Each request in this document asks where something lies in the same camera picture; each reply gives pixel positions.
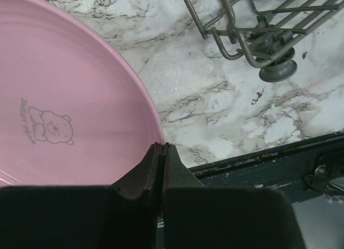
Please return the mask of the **pink plate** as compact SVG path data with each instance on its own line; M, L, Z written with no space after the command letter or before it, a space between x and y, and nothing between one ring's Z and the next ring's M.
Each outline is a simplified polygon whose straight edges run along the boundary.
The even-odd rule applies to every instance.
M162 126L98 34L41 0L1 0L1 186L112 184Z

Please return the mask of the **grey wire dish rack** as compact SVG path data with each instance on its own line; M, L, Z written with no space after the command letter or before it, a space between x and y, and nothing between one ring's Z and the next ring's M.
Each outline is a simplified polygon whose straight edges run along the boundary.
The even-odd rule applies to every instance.
M257 24L237 27L234 5L241 0L219 0L217 15L202 23L191 0L183 0L201 36L213 36L222 56L234 61L245 57L259 77L268 83L281 82L297 70L294 46L343 9L343 0L281 0L275 9L260 11L248 0Z

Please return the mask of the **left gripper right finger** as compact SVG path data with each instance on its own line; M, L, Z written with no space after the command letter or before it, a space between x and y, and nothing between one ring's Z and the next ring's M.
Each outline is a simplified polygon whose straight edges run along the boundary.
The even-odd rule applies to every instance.
M166 148L165 248L305 248L287 196L269 188L207 187Z

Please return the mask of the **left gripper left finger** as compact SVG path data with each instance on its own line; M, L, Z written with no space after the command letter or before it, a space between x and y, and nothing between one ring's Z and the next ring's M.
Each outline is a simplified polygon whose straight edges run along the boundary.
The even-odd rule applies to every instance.
M155 248L161 146L99 186L1 189L1 248Z

